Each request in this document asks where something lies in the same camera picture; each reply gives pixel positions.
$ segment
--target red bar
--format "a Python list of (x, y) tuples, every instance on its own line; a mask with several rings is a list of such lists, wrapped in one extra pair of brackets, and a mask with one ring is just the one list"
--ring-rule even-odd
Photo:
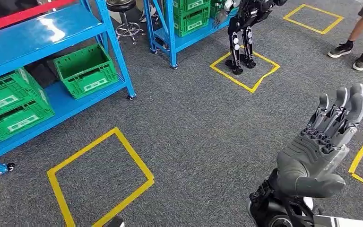
[(14, 24), (16, 22), (25, 20), (27, 18), (33, 17), (35, 15), (47, 12), (53, 8), (57, 8), (63, 5), (70, 4), (76, 0), (54, 0), (53, 2), (48, 2), (43, 5), (33, 7), (6, 17), (0, 18), (0, 28)]

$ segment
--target stool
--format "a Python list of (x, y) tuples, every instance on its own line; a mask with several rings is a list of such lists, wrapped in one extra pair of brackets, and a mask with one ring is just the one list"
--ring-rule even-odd
[(138, 32), (144, 32), (144, 30), (141, 29), (140, 25), (137, 23), (128, 22), (126, 18), (126, 11), (136, 6), (136, 0), (106, 0), (106, 6), (108, 10), (120, 13), (121, 25), (115, 29), (118, 38), (120, 36), (131, 37), (133, 44), (136, 45), (137, 42), (134, 39), (134, 35), (136, 35)]

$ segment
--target black robot leg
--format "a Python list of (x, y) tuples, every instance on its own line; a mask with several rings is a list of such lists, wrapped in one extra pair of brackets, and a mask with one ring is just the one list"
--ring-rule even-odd
[(239, 39), (237, 38), (237, 33), (233, 32), (229, 35), (230, 41), (230, 54), (232, 56), (231, 60), (226, 60), (225, 64), (232, 69), (235, 75), (240, 75), (243, 73), (243, 69), (240, 66), (240, 55), (239, 55)]
[(252, 69), (255, 67), (253, 52), (252, 52), (252, 30), (250, 27), (243, 29), (243, 43), (244, 43), (244, 54), (240, 54), (240, 59), (247, 68)]
[(232, 60), (226, 60), (225, 64), (233, 71), (235, 75), (240, 75), (243, 72), (240, 66), (240, 55), (239, 55), (239, 39), (237, 38), (237, 32), (239, 31), (239, 19), (237, 16), (230, 18), (229, 27), (227, 33), (229, 34), (230, 42), (230, 54)]

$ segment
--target metal stool base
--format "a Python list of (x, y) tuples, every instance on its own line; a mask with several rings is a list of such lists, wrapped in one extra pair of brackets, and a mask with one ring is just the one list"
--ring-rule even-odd
[(125, 13), (121, 13), (121, 18), (122, 24), (115, 29), (118, 39), (119, 37), (131, 37), (133, 44), (136, 45), (137, 42), (134, 36), (137, 35), (138, 32), (142, 32), (142, 35), (145, 35), (144, 30), (141, 29), (140, 25), (137, 23), (128, 22)]

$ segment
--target humanoid robot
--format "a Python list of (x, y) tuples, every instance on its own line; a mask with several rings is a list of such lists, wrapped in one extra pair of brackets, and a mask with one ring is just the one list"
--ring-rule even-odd
[[(328, 106), (328, 96), (322, 95), (306, 127), (278, 153), (277, 168), (250, 194), (247, 209), (258, 227), (339, 226), (335, 219), (325, 223), (332, 217), (314, 214), (312, 198), (329, 198), (345, 185), (332, 172), (349, 152), (346, 144), (363, 118), (363, 85), (354, 84), (350, 92), (338, 89), (335, 104)], [(358, 222), (350, 226), (363, 227)]]
[[(249, 69), (254, 68), (256, 65), (252, 53), (251, 27), (265, 20), (275, 5), (282, 6), (286, 2), (287, 0), (226, 0), (223, 9), (217, 12), (213, 24), (214, 27), (219, 27), (226, 20), (232, 9), (239, 7), (236, 16), (230, 18), (227, 29), (232, 60), (227, 60), (226, 65), (235, 75), (240, 75), (243, 72), (240, 61)], [(237, 33), (240, 31), (243, 31), (244, 54), (239, 52), (240, 44)]]

